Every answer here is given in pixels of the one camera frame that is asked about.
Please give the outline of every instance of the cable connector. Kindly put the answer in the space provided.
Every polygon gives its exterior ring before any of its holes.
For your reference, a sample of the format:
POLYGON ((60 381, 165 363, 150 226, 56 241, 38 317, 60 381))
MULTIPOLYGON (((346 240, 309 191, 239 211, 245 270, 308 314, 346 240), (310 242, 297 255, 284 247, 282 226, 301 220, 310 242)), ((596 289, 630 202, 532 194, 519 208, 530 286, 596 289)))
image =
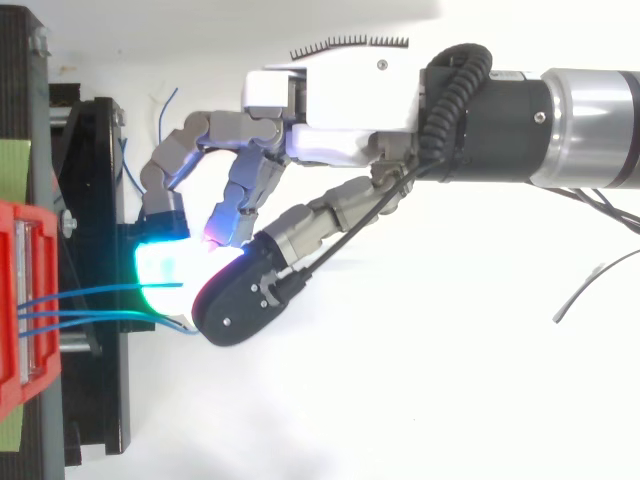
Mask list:
POLYGON ((287 305, 293 297, 298 295, 304 287, 307 286, 307 281, 311 278, 306 268, 302 270, 294 270, 286 277, 278 280, 276 283, 269 287, 271 294, 283 305, 287 305))

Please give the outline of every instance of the comb-like fins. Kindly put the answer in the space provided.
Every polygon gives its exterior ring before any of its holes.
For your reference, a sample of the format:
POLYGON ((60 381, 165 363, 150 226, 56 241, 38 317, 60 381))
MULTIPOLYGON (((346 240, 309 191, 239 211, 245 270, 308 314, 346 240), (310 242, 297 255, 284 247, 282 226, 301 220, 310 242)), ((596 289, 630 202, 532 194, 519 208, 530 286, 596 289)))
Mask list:
POLYGON ((367 36, 341 35, 339 37, 329 37, 326 43, 328 48, 357 47, 367 44, 367 36))
POLYGON ((292 50, 289 52, 291 54, 291 60, 296 61, 301 58, 310 57, 311 55, 315 55, 316 53, 324 52, 328 50, 329 46, 327 42, 321 43, 313 43, 311 45, 307 45, 306 47, 302 47, 296 50, 292 50))
POLYGON ((372 47, 409 48, 409 39, 404 37, 371 37, 372 47))

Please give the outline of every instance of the blue wire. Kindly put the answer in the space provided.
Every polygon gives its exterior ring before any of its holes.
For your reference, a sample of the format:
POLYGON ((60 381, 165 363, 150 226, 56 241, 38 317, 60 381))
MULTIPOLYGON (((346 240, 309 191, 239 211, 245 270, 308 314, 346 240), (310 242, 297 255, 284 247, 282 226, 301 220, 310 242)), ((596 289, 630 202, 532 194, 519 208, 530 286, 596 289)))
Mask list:
POLYGON ((19 313, 19 319, 40 318, 40 317, 82 317, 95 315, 96 317, 112 317, 114 315, 124 315, 140 319, 156 319, 157 315, 149 315, 144 312, 133 310, 52 310, 46 312, 19 313))
POLYGON ((69 298, 69 297, 77 297, 79 295, 91 295, 94 293, 103 293, 103 292, 115 292, 121 290, 139 290, 141 288, 170 288, 170 287, 182 287, 182 283, 123 283, 120 285, 103 285, 101 287, 91 287, 91 288, 81 288, 79 290, 70 290, 68 292, 55 293, 53 295, 47 295, 40 298, 35 298, 25 303, 21 303, 18 305, 18 310, 22 310, 23 308, 29 308, 38 303, 49 302, 51 300, 61 299, 61 298, 69 298))
POLYGON ((133 186, 136 187, 136 189, 140 192, 141 195, 144 195, 144 190, 142 190, 142 187, 138 184, 138 182, 136 182, 136 179, 131 174, 131 170, 129 170, 129 167, 127 166, 127 161, 124 158, 124 151, 127 148, 127 140, 129 139, 128 138, 125 138, 124 140, 122 140, 121 138, 118 139, 118 143, 120 143, 120 148, 122 149, 122 166, 124 167, 124 171, 127 172, 127 176, 129 177, 129 180, 131 180, 131 183, 133 183, 133 186))
POLYGON ((164 107, 162 107, 162 111, 160 112, 160 117, 158 118, 158 145, 162 143, 162 118, 164 117, 164 112, 171 103, 171 100, 173 100, 173 97, 176 96, 176 93, 178 93, 178 87, 173 91, 169 100, 167 100, 167 103, 164 104, 164 107))
POLYGON ((76 326, 76 325, 84 325, 85 323, 107 322, 107 321, 114 321, 114 320, 141 320, 143 322, 156 323, 156 324, 159 324, 159 325, 164 325, 165 327, 169 327, 169 328, 171 328, 173 330, 176 330, 177 332, 184 333, 186 335, 198 335, 200 333, 200 332, 198 332, 196 330, 185 330, 184 328, 178 327, 176 325, 172 325, 171 323, 169 323, 168 321, 166 321, 162 317, 151 317, 151 316, 149 316, 148 319, 142 319, 142 318, 129 318, 129 317, 127 317, 127 315, 113 315, 113 316, 95 316, 95 315, 92 315, 91 317, 77 318, 75 320, 69 320, 67 322, 60 322, 60 323, 57 323, 55 325, 49 325, 47 327, 36 328, 34 330, 29 330, 27 332, 22 332, 22 333, 20 333, 18 335, 18 337, 19 338, 31 337, 33 335, 38 335, 40 333, 51 332, 51 331, 57 330, 59 328, 67 328, 67 327, 73 327, 73 326, 76 326))

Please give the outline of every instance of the black metal frame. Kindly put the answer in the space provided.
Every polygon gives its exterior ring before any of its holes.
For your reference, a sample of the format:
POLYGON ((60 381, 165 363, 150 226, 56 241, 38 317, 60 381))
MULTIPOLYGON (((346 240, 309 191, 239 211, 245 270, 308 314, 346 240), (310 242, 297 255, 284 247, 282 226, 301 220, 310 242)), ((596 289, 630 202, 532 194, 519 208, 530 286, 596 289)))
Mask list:
MULTIPOLYGON (((122 150, 118 105, 110 98, 77 102, 62 131, 53 130, 53 163, 59 171, 62 201, 78 228, 61 239, 69 264, 60 265, 60 290, 120 283, 120 240, 123 194, 122 150)), ((117 292, 87 296, 89 309, 119 310, 117 292)), ((77 303, 61 302, 63 309, 77 303)), ((81 463, 80 446, 104 444, 107 455, 121 454, 131 441, 129 426, 128 339, 115 323, 85 329, 98 349, 62 354, 65 463, 81 463)))

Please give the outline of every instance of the coiled black cable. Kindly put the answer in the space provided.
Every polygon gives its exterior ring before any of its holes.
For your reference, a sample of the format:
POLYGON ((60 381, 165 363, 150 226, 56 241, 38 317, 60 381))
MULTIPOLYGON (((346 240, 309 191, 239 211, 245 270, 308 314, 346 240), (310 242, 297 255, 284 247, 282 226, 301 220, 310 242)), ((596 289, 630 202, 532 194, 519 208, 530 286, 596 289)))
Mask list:
POLYGON ((465 43, 450 47, 427 65, 458 68, 453 79, 429 111, 420 132, 418 158, 421 163, 443 163, 451 129, 466 112, 469 100, 489 77, 493 58, 482 45, 465 43))

